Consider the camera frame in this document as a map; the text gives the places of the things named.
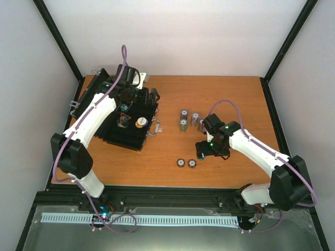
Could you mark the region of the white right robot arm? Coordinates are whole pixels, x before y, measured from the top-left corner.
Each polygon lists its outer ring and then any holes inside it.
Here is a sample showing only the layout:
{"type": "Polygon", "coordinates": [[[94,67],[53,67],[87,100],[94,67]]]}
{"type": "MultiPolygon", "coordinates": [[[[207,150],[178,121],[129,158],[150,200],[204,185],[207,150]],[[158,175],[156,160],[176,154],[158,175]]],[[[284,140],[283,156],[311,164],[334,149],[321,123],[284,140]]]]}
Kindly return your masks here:
{"type": "Polygon", "coordinates": [[[234,198],[236,204],[273,204],[288,211],[295,205],[302,206],[303,200],[312,194],[306,163],[301,157],[275,151],[241,124],[224,123],[214,113],[203,120],[203,125],[207,139],[195,144],[199,160],[206,156],[227,160],[230,151],[235,150],[257,164],[270,178],[268,184],[243,186],[234,198]]]}

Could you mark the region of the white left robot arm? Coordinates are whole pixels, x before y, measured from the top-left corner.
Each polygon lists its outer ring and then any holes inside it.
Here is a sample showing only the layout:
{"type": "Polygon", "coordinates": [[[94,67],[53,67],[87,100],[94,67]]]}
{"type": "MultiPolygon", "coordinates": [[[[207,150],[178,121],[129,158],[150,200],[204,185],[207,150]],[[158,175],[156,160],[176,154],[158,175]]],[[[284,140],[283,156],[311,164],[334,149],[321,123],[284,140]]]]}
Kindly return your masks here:
{"type": "Polygon", "coordinates": [[[160,126],[155,117],[160,95],[155,88],[144,87],[149,76],[136,68],[119,65],[111,76],[101,69],[92,78],[78,101],[72,103],[75,122],[63,133],[51,137],[54,168],[68,175],[82,193],[91,197],[96,210],[108,207],[104,184],[93,171],[93,158],[88,152],[93,137],[133,151],[141,151],[150,132],[160,126]]]}

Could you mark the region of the black poker set case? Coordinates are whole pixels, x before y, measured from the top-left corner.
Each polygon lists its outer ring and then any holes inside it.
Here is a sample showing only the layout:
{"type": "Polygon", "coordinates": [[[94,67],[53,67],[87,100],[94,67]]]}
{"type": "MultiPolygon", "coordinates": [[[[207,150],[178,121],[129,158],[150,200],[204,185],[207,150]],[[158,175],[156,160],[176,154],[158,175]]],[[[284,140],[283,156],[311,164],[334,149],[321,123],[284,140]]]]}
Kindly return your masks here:
{"type": "Polygon", "coordinates": [[[101,69],[93,77],[72,116],[75,123],[64,134],[88,146],[96,136],[104,142],[140,151],[156,120],[160,95],[143,86],[146,73],[126,67],[120,80],[101,69]]]}

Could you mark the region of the white dealer button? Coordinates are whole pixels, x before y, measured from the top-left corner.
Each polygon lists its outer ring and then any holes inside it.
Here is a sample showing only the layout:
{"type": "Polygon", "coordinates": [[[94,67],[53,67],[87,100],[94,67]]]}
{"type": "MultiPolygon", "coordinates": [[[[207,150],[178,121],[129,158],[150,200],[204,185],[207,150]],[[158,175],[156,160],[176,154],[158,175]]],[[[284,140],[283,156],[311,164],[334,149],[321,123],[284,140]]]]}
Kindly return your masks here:
{"type": "Polygon", "coordinates": [[[138,118],[138,120],[136,121],[136,127],[137,128],[143,128],[144,126],[146,126],[148,124],[148,120],[145,117],[140,117],[138,118]]]}

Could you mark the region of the clear acrylic disc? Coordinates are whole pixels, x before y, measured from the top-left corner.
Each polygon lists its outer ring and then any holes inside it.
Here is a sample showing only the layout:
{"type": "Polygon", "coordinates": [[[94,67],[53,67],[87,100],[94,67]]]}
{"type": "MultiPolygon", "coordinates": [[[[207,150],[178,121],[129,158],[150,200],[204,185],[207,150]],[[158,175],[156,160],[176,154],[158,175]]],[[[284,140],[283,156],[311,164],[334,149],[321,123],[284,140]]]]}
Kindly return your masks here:
{"type": "Polygon", "coordinates": [[[120,128],[127,128],[129,125],[129,118],[128,117],[120,117],[117,120],[117,126],[120,128]]]}

